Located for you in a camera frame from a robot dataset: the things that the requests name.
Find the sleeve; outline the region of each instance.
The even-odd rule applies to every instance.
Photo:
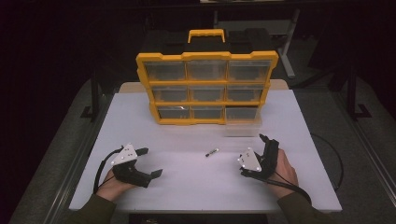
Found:
[[[67,219],[66,224],[108,224],[115,209],[113,202],[93,194],[81,209]]]
[[[277,201],[289,224],[335,224],[330,216],[319,212],[299,193],[294,192]]]

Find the plastic drawer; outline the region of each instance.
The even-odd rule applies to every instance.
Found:
[[[161,119],[189,119],[190,107],[179,106],[158,106],[158,113]]]
[[[186,79],[183,62],[145,62],[144,65],[149,80],[171,81]]]
[[[223,107],[220,105],[204,106],[194,105],[191,106],[193,119],[222,119]]]
[[[257,106],[229,105],[225,108],[226,122],[254,120],[258,114]]]
[[[151,89],[157,102],[187,101],[187,86],[152,86]]]
[[[229,81],[257,81],[267,79],[271,61],[229,61]]]
[[[223,60],[193,60],[187,62],[187,74],[192,80],[222,80],[226,65]]]
[[[227,101],[259,101],[263,85],[227,85]]]
[[[191,101],[216,102],[222,101],[224,96],[224,85],[189,86]]]

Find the black cable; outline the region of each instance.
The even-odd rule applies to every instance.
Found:
[[[111,180],[112,178],[114,178],[115,176],[111,176],[109,179],[105,180],[101,185],[99,185],[98,189],[101,188],[105,183],[107,183],[107,181]]]
[[[340,162],[340,167],[341,167],[341,174],[340,174],[340,178],[338,180],[337,186],[335,186],[334,191],[337,191],[340,187],[341,184],[343,183],[343,179],[344,179],[344,164],[343,164],[343,160],[341,159],[340,153],[335,149],[335,147],[326,139],[324,139],[322,136],[319,136],[315,133],[310,133],[312,136],[315,136],[316,138],[322,140],[323,142],[327,143],[330,148],[334,151],[335,155],[338,158],[338,161]]]
[[[283,179],[284,181],[288,182],[290,185],[296,186],[295,184],[289,182],[289,180],[285,179],[283,176],[281,176],[280,174],[278,174],[277,171],[275,171],[275,174],[278,175],[278,176],[279,176],[281,179]]]
[[[120,153],[122,150],[123,150],[123,147],[121,147],[120,149],[116,149],[116,150],[112,151],[112,152],[111,152],[110,154],[108,154],[108,155],[106,156],[106,158],[100,163],[98,172],[96,173],[95,182],[94,182],[94,184],[93,184],[93,193],[96,193],[96,192],[99,190],[99,179],[100,179],[100,176],[102,175],[103,168],[105,168],[105,164],[106,164],[106,161],[108,160],[108,158],[110,158],[110,157],[111,157],[113,154],[115,154],[115,153]]]
[[[282,187],[282,188],[285,188],[285,189],[291,189],[294,192],[297,192],[297,193],[300,193],[301,195],[303,195],[306,198],[306,200],[309,202],[309,204],[312,204],[312,200],[311,200],[311,197],[309,197],[309,194],[307,192],[305,192],[305,190],[303,190],[302,188],[300,188],[300,187],[298,187],[298,186],[296,186],[294,184],[287,184],[287,183],[275,181],[275,180],[272,180],[272,179],[264,179],[264,178],[262,178],[260,176],[256,176],[256,175],[248,175],[248,174],[244,174],[244,173],[242,173],[242,175],[247,176],[247,177],[251,177],[251,178],[254,178],[254,179],[257,179],[257,180],[260,180],[260,181],[262,181],[264,183],[267,183],[267,184],[279,186],[279,187]]]

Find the dark background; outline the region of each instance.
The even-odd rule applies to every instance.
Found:
[[[145,30],[210,28],[213,21],[210,10],[151,14],[104,10],[140,1],[117,0],[111,5],[106,1],[83,2],[0,3],[1,223],[8,222],[68,107],[94,71],[103,91],[111,93],[125,81],[138,80],[134,59]],[[355,65],[358,75],[396,118],[393,10],[387,0],[303,8],[294,38],[319,39],[310,64],[316,68],[326,69],[347,55],[346,67]],[[225,11],[221,15],[227,20],[290,17],[290,8],[282,14],[271,15],[271,11]],[[105,77],[111,81],[104,82]]]

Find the clear plastic drawer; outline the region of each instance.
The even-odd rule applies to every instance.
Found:
[[[259,101],[262,90],[263,85],[227,85],[227,101]]]
[[[257,81],[267,79],[271,61],[229,61],[229,81]]]
[[[145,62],[149,80],[171,81],[184,80],[184,62]]]
[[[222,119],[221,105],[194,105],[191,107],[193,119]]]
[[[161,119],[189,119],[190,107],[179,106],[158,106],[158,113]]]
[[[189,86],[190,99],[192,101],[222,101],[224,96],[224,85],[211,86]]]
[[[152,93],[157,102],[187,101],[187,86],[153,86]]]
[[[226,64],[223,60],[193,60],[187,62],[187,73],[192,80],[222,80]]]

